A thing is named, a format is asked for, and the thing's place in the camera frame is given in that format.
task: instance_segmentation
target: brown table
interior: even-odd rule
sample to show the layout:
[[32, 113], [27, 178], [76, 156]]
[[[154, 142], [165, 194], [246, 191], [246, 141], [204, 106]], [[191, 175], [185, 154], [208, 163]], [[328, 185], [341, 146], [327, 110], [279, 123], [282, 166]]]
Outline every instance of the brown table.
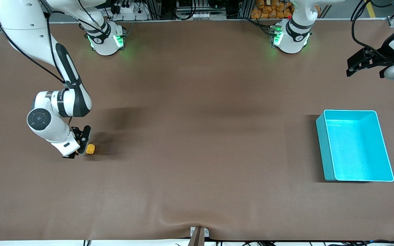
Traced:
[[[359, 21], [378, 47], [394, 29]], [[136, 24], [102, 57], [52, 27], [93, 109], [97, 154], [62, 159], [26, 124], [61, 84], [0, 36], [0, 240], [151, 239], [202, 225], [218, 240], [394, 240], [394, 182], [326, 182], [315, 120], [378, 112], [394, 171], [394, 81], [345, 75], [350, 22], [320, 21], [297, 55], [247, 22]]]

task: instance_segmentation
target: light blue plastic tray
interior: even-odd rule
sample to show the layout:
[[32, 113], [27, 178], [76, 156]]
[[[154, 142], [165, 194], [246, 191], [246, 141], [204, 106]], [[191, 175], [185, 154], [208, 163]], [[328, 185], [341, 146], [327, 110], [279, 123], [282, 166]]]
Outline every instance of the light blue plastic tray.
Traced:
[[326, 180], [394, 181], [377, 112], [325, 110], [316, 125]]

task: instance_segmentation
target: yellow tape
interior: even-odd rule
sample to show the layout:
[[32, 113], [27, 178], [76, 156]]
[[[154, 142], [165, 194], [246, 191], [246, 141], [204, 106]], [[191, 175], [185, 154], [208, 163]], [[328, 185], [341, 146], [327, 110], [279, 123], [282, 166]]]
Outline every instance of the yellow tape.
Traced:
[[375, 15], [375, 12], [373, 11], [373, 7], [372, 4], [369, 2], [366, 5], [367, 8], [367, 12], [369, 13], [370, 18], [376, 18], [377, 16]]

